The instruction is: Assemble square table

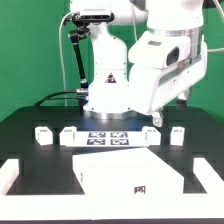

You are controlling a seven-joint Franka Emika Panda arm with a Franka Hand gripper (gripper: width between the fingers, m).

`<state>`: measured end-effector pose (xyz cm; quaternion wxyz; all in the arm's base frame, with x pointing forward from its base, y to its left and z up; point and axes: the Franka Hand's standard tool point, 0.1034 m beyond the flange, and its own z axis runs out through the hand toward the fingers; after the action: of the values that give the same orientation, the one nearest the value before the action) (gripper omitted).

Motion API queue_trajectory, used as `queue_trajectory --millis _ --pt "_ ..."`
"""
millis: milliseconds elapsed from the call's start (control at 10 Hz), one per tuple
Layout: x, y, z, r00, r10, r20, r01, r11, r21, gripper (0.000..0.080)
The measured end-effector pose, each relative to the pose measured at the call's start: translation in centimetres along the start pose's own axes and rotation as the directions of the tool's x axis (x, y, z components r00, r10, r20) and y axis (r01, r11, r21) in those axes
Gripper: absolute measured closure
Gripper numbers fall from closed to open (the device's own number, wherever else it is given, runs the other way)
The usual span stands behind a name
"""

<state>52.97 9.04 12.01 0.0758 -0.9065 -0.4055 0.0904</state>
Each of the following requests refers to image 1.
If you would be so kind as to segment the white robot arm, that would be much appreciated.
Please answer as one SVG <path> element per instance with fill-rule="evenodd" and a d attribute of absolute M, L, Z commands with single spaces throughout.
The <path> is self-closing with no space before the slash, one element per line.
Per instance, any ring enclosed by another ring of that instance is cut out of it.
<path fill-rule="evenodd" d="M 163 125 L 170 101 L 184 105 L 207 70 L 203 10 L 224 0 L 72 0 L 77 37 L 89 37 L 94 78 L 84 111 L 101 119 L 140 113 Z"/>

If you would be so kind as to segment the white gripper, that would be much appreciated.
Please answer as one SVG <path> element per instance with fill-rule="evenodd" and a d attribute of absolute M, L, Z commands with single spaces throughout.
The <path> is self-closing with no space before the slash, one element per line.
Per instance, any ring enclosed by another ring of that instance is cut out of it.
<path fill-rule="evenodd" d="M 189 88 L 205 76 L 207 45 L 201 41 L 199 53 L 194 55 L 192 48 L 189 36 L 159 36 L 145 31 L 129 51 L 131 107 L 152 115 L 156 127 L 163 126 L 159 109 L 176 97 L 176 107 L 185 109 Z"/>

